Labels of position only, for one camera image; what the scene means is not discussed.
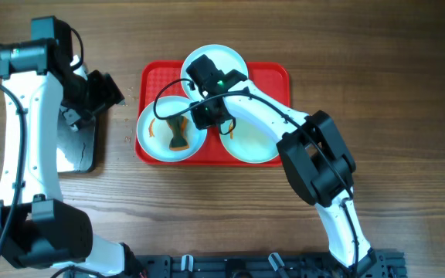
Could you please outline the green orange sponge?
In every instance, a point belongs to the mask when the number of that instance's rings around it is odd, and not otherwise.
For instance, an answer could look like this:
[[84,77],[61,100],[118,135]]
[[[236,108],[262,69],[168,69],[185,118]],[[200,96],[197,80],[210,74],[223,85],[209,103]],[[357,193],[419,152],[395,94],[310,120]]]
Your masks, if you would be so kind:
[[172,131],[172,139],[169,143],[171,151],[183,151],[189,149],[189,143],[185,136],[185,129],[188,119],[184,116],[177,116],[166,120],[168,127]]

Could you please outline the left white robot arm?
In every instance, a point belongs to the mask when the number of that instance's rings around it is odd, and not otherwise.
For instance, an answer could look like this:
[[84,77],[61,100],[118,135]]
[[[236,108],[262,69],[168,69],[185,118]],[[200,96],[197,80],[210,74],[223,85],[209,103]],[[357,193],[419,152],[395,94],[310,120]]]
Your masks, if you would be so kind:
[[135,276],[141,265],[131,250],[95,235],[88,215],[63,201],[59,185],[59,118],[78,129],[124,99],[110,75],[87,73],[74,57],[79,39],[66,22],[47,16],[31,21],[29,41],[0,45],[6,109],[0,260],[57,274]]

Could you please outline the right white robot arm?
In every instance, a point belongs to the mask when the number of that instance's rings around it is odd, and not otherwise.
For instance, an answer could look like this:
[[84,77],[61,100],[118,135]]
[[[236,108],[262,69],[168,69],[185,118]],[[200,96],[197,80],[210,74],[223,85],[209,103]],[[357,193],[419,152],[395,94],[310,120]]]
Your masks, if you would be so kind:
[[372,265],[353,203],[356,166],[334,121],[324,111],[309,115],[284,106],[258,89],[245,73],[225,73],[206,55],[188,58],[184,71],[202,99],[190,110],[199,130],[245,120],[271,137],[295,193],[313,205],[329,241],[329,252],[350,277]]

